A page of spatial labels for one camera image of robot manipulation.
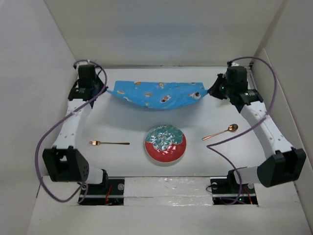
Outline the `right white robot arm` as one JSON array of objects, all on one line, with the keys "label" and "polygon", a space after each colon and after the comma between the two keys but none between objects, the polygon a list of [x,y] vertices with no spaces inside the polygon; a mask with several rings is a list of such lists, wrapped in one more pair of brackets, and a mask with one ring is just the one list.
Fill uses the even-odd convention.
[{"label": "right white robot arm", "polygon": [[230,192],[237,193],[244,184],[262,184],[269,188],[298,180],[306,153],[302,148],[294,148],[283,136],[259,92],[248,88],[245,67],[229,66],[225,74],[218,74],[208,93],[218,99],[229,99],[253,128],[266,158],[259,166],[229,171],[226,187]]}]

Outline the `blue space print placemat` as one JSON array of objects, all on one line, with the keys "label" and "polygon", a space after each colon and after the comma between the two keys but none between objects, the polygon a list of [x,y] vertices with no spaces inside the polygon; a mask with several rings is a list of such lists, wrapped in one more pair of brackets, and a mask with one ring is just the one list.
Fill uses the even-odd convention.
[{"label": "blue space print placemat", "polygon": [[108,93],[130,103],[156,110],[172,110],[197,103],[208,94],[202,82],[116,81]]}]

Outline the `copper spoon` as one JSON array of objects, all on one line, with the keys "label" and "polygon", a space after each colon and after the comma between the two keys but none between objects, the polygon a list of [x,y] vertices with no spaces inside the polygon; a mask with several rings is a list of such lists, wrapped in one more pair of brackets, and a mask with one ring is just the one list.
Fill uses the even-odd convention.
[{"label": "copper spoon", "polygon": [[207,140],[207,139],[209,139],[209,138],[212,138],[212,137],[214,137],[214,136],[220,135],[220,134],[225,133],[225,132],[236,132],[236,131],[238,130],[238,128],[239,128],[239,126],[234,123],[234,124],[229,125],[226,130],[223,130],[223,131],[220,131],[220,132],[218,132],[218,133],[215,133],[215,134],[212,134],[212,135],[203,137],[201,140],[202,140],[202,141],[205,141],[205,140]]}]

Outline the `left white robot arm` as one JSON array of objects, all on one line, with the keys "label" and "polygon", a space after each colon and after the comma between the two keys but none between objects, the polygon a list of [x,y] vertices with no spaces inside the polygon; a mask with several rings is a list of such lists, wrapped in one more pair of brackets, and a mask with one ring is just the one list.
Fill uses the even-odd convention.
[{"label": "left white robot arm", "polygon": [[74,82],[67,101],[67,119],[51,148],[43,151],[43,160],[53,182],[80,182],[92,185],[98,194],[109,189],[106,170],[92,167],[79,151],[79,141],[94,102],[107,89],[100,75],[106,72],[89,60],[74,63],[78,79]]}]

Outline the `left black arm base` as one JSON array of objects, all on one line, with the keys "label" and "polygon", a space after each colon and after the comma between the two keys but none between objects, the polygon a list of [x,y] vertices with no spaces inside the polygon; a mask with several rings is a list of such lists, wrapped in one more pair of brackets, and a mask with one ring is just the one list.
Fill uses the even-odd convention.
[{"label": "left black arm base", "polygon": [[87,184],[80,191],[78,204],[82,206],[123,206],[124,177],[109,177],[107,174],[101,184]]}]

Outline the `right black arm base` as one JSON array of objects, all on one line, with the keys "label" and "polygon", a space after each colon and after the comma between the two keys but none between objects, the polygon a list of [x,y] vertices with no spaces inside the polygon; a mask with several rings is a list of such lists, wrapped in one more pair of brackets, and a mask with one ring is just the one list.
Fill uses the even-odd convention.
[{"label": "right black arm base", "polygon": [[254,185],[240,185],[235,180],[234,170],[230,170],[226,176],[211,177],[206,191],[212,194],[213,205],[258,205]]}]

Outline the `red and teal plate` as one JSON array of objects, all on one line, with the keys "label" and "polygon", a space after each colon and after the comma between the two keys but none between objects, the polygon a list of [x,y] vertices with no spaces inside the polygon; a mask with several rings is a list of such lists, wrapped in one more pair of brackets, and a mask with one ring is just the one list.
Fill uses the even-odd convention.
[{"label": "red and teal plate", "polygon": [[146,134],[144,147],[148,156],[163,165],[181,160],[187,147],[185,134],[170,124],[156,125]]}]

